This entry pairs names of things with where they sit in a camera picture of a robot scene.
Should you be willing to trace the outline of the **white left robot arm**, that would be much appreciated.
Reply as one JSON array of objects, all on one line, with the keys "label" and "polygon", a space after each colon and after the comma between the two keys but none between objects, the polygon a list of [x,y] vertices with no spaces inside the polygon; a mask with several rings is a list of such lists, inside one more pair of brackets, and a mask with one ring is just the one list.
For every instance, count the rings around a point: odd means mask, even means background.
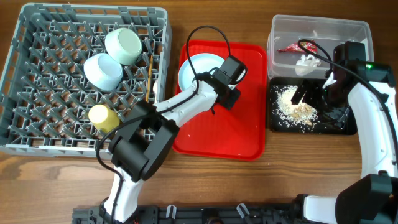
[{"label": "white left robot arm", "polygon": [[199,73],[189,88],[167,101],[137,102],[127,120],[105,136],[111,140],[112,162],[105,168],[115,174],[110,196],[101,205],[106,223],[124,223],[133,216],[144,182],[163,164],[180,128],[216,104],[232,108],[244,76],[220,70]]}]

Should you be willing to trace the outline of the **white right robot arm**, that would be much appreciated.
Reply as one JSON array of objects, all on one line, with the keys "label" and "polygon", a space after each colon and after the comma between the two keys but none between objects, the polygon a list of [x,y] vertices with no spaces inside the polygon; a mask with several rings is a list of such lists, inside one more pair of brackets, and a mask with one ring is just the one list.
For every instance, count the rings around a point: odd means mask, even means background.
[{"label": "white right robot arm", "polygon": [[395,81],[387,65],[359,60],[334,63],[316,93],[299,88],[299,101],[318,111],[347,104],[356,120],[362,157],[361,178],[336,197],[308,195],[301,215],[320,223],[397,223],[397,114]]}]

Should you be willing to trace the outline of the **rice food waste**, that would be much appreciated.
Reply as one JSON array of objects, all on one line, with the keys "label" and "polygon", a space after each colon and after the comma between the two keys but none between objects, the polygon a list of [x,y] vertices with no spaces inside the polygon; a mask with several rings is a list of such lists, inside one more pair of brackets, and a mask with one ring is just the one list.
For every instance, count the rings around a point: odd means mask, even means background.
[{"label": "rice food waste", "polygon": [[272,90],[276,93],[276,100],[273,103],[276,109],[272,112],[281,119],[279,125],[285,128],[313,128],[315,120],[318,118],[317,111],[306,103],[300,102],[298,105],[291,103],[291,98],[297,86],[276,85]]}]

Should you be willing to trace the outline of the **large light blue plate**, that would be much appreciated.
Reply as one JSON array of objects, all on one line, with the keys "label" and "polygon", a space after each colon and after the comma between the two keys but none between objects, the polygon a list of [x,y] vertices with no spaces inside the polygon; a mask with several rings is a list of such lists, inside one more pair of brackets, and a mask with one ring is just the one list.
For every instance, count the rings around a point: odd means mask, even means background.
[{"label": "large light blue plate", "polygon": [[[209,72],[212,68],[219,68],[224,59],[218,55],[211,53],[200,53],[190,57],[192,61],[192,65],[197,74],[203,72]],[[178,71],[178,86],[181,91],[186,90],[193,83],[194,74],[192,68],[189,64],[189,61],[186,60],[181,65],[180,70]]]}]

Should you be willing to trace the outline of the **small light blue bowl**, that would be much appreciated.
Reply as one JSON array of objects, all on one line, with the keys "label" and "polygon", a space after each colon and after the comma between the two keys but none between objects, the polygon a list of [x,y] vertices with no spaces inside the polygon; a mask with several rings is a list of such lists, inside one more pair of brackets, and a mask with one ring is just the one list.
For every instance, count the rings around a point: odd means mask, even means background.
[{"label": "small light blue bowl", "polygon": [[87,79],[102,90],[115,89],[123,77],[121,64],[107,53],[88,58],[83,64],[83,71]]}]

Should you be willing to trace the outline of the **wooden chopstick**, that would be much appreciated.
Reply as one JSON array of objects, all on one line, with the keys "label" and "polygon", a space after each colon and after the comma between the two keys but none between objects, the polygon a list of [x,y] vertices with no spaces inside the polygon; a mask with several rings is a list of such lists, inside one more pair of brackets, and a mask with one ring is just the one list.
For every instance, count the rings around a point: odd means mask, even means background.
[{"label": "wooden chopstick", "polygon": [[153,67],[153,55],[151,55],[151,57],[150,57],[150,65],[149,65],[149,71],[148,71],[147,89],[146,89],[146,97],[145,97],[146,102],[149,102],[150,88],[151,88],[151,83],[152,83],[152,67]]}]

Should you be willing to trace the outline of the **green bowl with food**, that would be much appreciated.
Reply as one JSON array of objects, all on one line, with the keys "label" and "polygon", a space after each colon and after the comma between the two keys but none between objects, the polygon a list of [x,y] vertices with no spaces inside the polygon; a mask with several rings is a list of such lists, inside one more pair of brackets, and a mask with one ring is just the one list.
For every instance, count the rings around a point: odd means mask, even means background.
[{"label": "green bowl with food", "polygon": [[105,37],[107,53],[122,65],[133,65],[142,53],[139,36],[130,29],[119,28],[109,32]]}]

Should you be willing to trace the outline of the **white tissue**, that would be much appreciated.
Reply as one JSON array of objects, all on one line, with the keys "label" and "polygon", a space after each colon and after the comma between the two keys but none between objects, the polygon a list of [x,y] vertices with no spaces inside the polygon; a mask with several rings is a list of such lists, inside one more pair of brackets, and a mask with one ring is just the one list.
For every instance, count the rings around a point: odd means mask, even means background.
[{"label": "white tissue", "polygon": [[296,75],[303,77],[313,72],[316,67],[321,64],[320,59],[314,57],[313,55],[301,55],[300,60],[295,64]]}]

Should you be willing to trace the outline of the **red snack wrapper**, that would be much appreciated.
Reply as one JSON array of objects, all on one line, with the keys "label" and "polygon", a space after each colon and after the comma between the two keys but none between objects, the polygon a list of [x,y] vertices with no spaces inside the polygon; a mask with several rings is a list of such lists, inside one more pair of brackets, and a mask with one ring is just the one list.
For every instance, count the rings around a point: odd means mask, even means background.
[{"label": "red snack wrapper", "polygon": [[285,48],[277,49],[277,52],[278,53],[300,53],[300,52],[305,53],[305,50],[303,50],[303,48],[305,48],[309,52],[312,52],[315,54],[318,52],[317,46],[315,44],[313,44],[312,42],[301,42],[300,44],[298,42],[292,43],[292,44],[286,46]]}]

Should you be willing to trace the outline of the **white plastic fork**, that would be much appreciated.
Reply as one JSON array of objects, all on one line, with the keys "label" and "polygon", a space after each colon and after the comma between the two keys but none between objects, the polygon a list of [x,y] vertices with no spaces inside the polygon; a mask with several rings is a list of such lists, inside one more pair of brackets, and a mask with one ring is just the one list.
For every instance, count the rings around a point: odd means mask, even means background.
[{"label": "white plastic fork", "polygon": [[156,80],[156,81],[154,82],[153,87],[152,87],[152,91],[153,91],[153,93],[154,93],[155,95],[157,94],[157,88],[158,88],[158,80]]}]

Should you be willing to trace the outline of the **yellow plastic cup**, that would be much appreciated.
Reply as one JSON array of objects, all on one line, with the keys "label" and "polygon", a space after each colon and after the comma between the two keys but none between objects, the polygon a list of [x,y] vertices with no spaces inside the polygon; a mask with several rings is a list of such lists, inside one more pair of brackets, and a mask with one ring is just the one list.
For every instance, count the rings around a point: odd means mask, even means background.
[{"label": "yellow plastic cup", "polygon": [[97,130],[104,133],[120,125],[117,114],[105,105],[94,105],[88,112],[88,119]]}]

